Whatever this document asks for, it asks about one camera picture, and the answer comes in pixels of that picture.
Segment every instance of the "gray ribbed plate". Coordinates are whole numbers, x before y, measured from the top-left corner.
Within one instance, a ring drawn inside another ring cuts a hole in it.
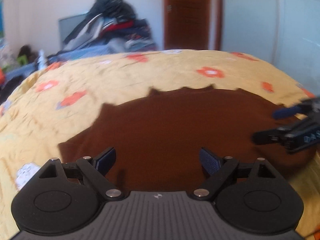
[[[185,192],[137,192],[108,202],[100,215],[77,232],[36,236],[22,231],[13,240],[302,240],[290,231],[257,236],[224,222],[209,202],[190,199]]]

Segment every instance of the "brown wooden door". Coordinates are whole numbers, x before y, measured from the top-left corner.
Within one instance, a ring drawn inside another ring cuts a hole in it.
[[[210,0],[165,0],[165,48],[208,49]]]

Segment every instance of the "bed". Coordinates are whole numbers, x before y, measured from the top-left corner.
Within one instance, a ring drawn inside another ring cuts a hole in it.
[[[31,74],[1,106],[0,239],[18,229],[10,205],[17,171],[60,157],[58,144],[88,128],[103,103],[122,104],[187,86],[241,88],[274,104],[290,106],[309,96],[295,80],[253,56],[221,51],[170,50],[112,54],[68,61]],[[320,224],[320,157],[290,180],[304,202],[297,231],[306,236]]]

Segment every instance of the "door frame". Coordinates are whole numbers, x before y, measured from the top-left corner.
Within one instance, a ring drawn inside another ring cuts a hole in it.
[[[211,32],[211,25],[212,19],[211,17],[211,9],[212,9],[212,0],[208,0],[207,3],[208,11],[206,14],[207,26],[208,26],[208,48],[210,44],[210,32]],[[164,13],[164,49],[168,46],[168,13],[167,13],[167,6],[169,5],[169,0],[164,0],[163,4],[163,13]],[[223,3],[222,0],[217,0],[216,4],[216,24],[215,24],[215,40],[214,40],[214,50],[220,50],[221,47],[221,32],[222,32],[222,7]]]

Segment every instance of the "brown cloth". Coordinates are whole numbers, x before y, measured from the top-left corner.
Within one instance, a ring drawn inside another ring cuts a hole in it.
[[[289,177],[313,158],[315,147],[289,155],[280,145],[257,147],[250,141],[256,131],[297,120],[274,120],[278,108],[241,89],[151,90],[119,106],[104,104],[90,128],[59,147],[64,162],[115,147],[116,164],[106,177],[125,191],[194,190],[205,179],[201,147],[241,162],[266,158]]]

